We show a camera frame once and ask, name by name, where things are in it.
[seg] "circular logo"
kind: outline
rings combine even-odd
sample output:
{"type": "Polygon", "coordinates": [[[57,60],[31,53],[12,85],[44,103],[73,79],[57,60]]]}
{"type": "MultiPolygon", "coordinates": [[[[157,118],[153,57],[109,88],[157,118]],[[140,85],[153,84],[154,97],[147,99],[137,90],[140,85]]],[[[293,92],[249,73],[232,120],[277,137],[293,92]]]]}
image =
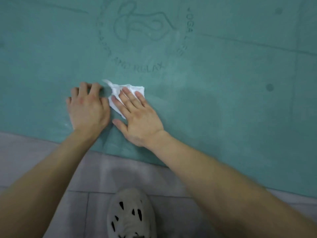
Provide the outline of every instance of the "circular logo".
{"type": "Polygon", "coordinates": [[[171,56],[186,53],[194,15],[182,0],[103,0],[96,25],[115,65],[152,73],[164,69],[171,56]]]}

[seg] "hand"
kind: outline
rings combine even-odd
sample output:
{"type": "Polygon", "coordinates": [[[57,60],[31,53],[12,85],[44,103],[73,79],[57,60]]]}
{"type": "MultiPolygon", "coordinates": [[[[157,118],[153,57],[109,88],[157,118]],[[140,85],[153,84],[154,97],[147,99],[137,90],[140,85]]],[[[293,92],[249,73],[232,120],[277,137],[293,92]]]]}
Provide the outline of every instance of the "hand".
{"type": "Polygon", "coordinates": [[[147,142],[152,137],[164,132],[163,124],[140,92],[135,92],[137,99],[128,88],[124,87],[122,91],[119,98],[124,105],[115,96],[112,96],[112,101],[126,117],[128,126],[118,119],[112,122],[131,143],[139,147],[147,147],[147,142]]]}
{"type": "Polygon", "coordinates": [[[74,131],[99,136],[110,121],[110,107],[107,98],[99,97],[102,86],[99,83],[81,82],[79,88],[71,89],[72,97],[66,99],[67,110],[74,131]]]}

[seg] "white tissue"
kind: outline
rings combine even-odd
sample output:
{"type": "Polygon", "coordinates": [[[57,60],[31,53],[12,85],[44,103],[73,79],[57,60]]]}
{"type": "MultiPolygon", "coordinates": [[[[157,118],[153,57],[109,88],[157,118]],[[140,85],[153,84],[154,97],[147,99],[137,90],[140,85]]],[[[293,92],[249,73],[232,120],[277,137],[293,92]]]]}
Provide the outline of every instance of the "white tissue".
{"type": "Polygon", "coordinates": [[[125,116],[119,111],[119,109],[114,105],[113,101],[111,100],[111,96],[114,95],[120,102],[121,104],[123,104],[123,102],[121,101],[121,99],[119,98],[119,93],[122,90],[123,87],[127,87],[130,92],[133,93],[133,95],[135,96],[135,92],[139,91],[143,96],[144,96],[144,87],[137,87],[137,86],[132,86],[130,84],[126,84],[126,85],[118,85],[118,84],[113,84],[111,83],[109,80],[104,79],[103,80],[106,84],[108,84],[108,86],[111,88],[112,90],[112,94],[108,97],[109,99],[109,105],[111,108],[113,108],[117,113],[119,113],[122,118],[126,119],[125,116]]]}

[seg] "line drawing of yoga pose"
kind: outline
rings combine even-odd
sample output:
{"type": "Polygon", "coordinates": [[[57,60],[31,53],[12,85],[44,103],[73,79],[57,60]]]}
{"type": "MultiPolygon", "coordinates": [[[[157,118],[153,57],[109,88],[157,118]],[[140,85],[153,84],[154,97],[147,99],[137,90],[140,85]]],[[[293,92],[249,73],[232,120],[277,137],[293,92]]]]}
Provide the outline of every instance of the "line drawing of yoga pose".
{"type": "Polygon", "coordinates": [[[119,17],[114,21],[113,30],[117,39],[126,42],[131,31],[140,32],[152,41],[163,39],[171,30],[176,30],[165,12],[150,14],[135,13],[137,2],[122,2],[118,9],[119,17]]]}

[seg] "person's left hand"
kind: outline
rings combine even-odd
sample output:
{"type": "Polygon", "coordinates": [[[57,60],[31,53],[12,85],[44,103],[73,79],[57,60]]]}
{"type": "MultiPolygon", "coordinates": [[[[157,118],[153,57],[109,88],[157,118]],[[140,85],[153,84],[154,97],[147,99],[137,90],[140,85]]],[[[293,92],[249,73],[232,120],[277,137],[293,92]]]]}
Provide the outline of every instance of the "person's left hand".
{"type": "Polygon", "coordinates": [[[66,103],[74,131],[78,130],[97,138],[109,124],[109,101],[105,97],[99,97],[101,88],[99,83],[81,82],[79,88],[71,89],[72,96],[66,99],[66,103]]]}

